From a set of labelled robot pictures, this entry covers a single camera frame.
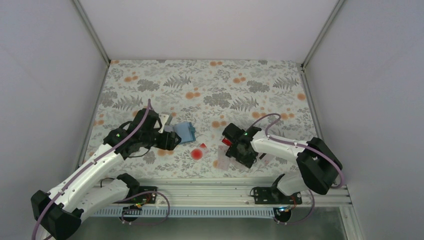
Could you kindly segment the teal card holder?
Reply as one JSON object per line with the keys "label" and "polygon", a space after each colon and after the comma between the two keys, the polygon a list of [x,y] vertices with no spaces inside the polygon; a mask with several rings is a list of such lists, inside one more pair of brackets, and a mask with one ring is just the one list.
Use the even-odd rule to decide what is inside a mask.
{"label": "teal card holder", "polygon": [[176,125],[165,125],[165,132],[175,132],[180,138],[180,144],[196,141],[196,129],[191,122],[181,122]]}

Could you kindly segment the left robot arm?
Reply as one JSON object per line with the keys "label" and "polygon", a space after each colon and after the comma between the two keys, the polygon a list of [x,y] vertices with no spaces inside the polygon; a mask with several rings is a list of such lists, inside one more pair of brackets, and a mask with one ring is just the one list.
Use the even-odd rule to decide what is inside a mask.
{"label": "left robot arm", "polygon": [[143,108],[133,120],[111,130],[96,152],[68,178],[48,191],[34,193],[30,202],[36,224],[31,238],[66,240],[88,217],[114,203],[130,204],[131,210],[153,204],[158,189],[142,186],[128,173],[113,177],[98,189],[95,185],[140,149],[175,149],[181,137],[170,126],[171,119],[169,114]]}

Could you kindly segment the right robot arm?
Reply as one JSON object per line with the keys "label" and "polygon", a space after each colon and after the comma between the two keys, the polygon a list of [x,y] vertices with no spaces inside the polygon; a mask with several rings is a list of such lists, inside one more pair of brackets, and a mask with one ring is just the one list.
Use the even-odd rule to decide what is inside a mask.
{"label": "right robot arm", "polygon": [[297,166],[296,172],[281,174],[271,189],[271,198],[278,204],[305,190],[326,195],[336,179],[343,178],[342,163],[318,137],[296,141],[270,134],[266,128],[251,126],[242,129],[233,123],[225,127],[222,135],[222,142],[228,146],[225,155],[248,169],[261,154],[281,158]]}

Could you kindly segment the red bank card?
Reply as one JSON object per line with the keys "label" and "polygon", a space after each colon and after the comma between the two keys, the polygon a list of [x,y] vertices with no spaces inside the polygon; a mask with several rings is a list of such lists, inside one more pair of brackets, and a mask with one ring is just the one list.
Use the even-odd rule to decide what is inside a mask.
{"label": "red bank card", "polygon": [[225,138],[225,137],[222,139],[221,142],[223,144],[225,144],[226,146],[229,146],[229,147],[232,145],[232,142],[229,139]]}

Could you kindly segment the black striped card pile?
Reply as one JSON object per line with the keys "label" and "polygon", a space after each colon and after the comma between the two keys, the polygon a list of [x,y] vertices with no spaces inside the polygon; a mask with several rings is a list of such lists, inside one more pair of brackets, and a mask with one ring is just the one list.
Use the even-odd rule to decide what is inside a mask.
{"label": "black striped card pile", "polygon": [[268,153],[260,153],[257,157],[257,161],[264,165],[268,165],[274,159],[275,156]]}

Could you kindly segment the floral table mat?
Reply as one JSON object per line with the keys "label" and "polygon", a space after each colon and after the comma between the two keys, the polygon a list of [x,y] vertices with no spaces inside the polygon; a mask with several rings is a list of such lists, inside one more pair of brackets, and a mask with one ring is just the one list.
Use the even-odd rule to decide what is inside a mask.
{"label": "floral table mat", "polygon": [[[171,124],[190,122],[196,141],[174,150],[141,149],[114,167],[109,177],[128,173],[139,179],[276,177],[298,169],[275,157],[249,169],[230,160],[218,169],[222,133],[233,123],[269,128],[274,135],[308,141],[317,135],[301,75],[293,61],[267,60],[112,60],[100,95],[85,159],[107,134],[133,120],[151,101]],[[191,151],[206,144],[208,153],[193,160]]]}

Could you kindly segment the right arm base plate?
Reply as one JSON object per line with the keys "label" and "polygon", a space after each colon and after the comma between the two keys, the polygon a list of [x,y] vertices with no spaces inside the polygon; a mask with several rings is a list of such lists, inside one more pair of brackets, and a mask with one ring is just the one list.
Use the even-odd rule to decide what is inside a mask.
{"label": "right arm base plate", "polygon": [[249,195],[253,197],[256,205],[300,205],[303,203],[300,192],[287,196],[272,187],[253,187]]}

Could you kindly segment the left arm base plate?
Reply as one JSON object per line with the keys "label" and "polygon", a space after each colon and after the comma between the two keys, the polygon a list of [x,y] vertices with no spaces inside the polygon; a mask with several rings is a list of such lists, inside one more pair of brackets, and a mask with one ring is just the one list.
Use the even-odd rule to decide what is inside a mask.
{"label": "left arm base plate", "polygon": [[154,204],[156,202],[156,186],[140,186],[138,190],[130,190],[128,196],[116,204]]}

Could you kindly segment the aluminium rail frame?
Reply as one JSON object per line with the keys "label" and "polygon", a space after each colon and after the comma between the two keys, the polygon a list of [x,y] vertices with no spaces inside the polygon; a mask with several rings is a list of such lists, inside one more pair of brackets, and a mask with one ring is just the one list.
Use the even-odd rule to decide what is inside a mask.
{"label": "aluminium rail frame", "polygon": [[[139,178],[142,189],[156,187],[162,193],[154,200],[157,206],[165,206],[169,201],[172,207],[240,207],[254,204],[254,187],[269,187],[275,177],[242,178]],[[86,186],[78,186],[75,180],[56,200],[66,209],[72,210],[85,204],[89,198],[106,199],[113,194],[111,181],[94,181]]]}

